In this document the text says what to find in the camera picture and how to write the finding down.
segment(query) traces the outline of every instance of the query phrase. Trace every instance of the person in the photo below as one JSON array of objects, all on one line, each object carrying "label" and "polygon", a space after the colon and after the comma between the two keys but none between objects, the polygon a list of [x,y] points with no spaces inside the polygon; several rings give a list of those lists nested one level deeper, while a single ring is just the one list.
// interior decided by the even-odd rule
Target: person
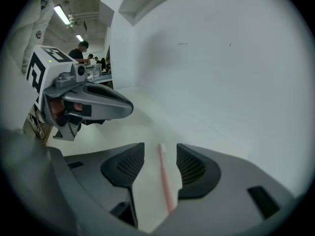
[{"label": "person", "polygon": [[102,64],[102,71],[103,71],[104,69],[106,69],[105,59],[102,58],[102,59],[100,60],[100,63]]},{"label": "person", "polygon": [[109,56],[107,57],[107,59],[106,59],[106,72],[108,73],[108,72],[111,72],[111,66],[110,66],[110,58],[109,58]]},{"label": "person", "polygon": [[[5,121],[1,120],[1,122],[9,129],[21,129],[20,124],[17,124],[19,122],[15,121],[19,119],[17,116],[28,116],[25,119],[23,130],[31,137],[36,137],[33,129],[37,130],[38,126],[34,126],[30,120],[30,117],[34,117],[32,115],[33,102],[25,101],[25,104],[23,103],[21,106],[21,99],[28,99],[30,92],[33,91],[33,88],[26,87],[24,84],[25,73],[29,67],[34,47],[45,45],[43,43],[45,32],[54,14],[54,6],[53,0],[29,0],[12,25],[0,52],[1,71],[3,72],[0,80],[3,95],[7,95],[10,99],[8,102],[6,98],[3,98],[6,104],[2,104],[1,111],[11,113],[9,116],[13,118],[11,120],[10,117],[6,117]],[[16,97],[15,88],[20,89],[21,98]],[[45,135],[48,137],[50,131],[48,129],[45,131]]]},{"label": "person", "polygon": [[69,52],[69,56],[79,63],[82,64],[90,64],[89,59],[84,59],[83,58],[83,52],[86,51],[89,47],[89,43],[87,41],[82,41],[79,43],[78,48],[73,49],[72,51]]},{"label": "person", "polygon": [[93,54],[88,55],[88,60],[91,62],[91,59],[93,59]]}]

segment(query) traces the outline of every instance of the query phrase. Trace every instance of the white panel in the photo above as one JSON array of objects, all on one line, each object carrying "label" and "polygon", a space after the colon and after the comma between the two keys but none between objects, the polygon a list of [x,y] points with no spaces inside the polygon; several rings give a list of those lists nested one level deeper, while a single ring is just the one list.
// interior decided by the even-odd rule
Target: white panel
[{"label": "white panel", "polygon": [[107,54],[108,48],[110,46],[110,28],[109,27],[107,27],[107,30],[106,30],[104,45],[105,45],[105,47],[104,47],[105,54]]},{"label": "white panel", "polygon": [[133,50],[133,27],[120,13],[115,13],[110,31],[110,61],[114,89],[134,86]]},{"label": "white panel", "polygon": [[111,27],[114,12],[118,11],[122,0],[100,0],[99,20]]}]

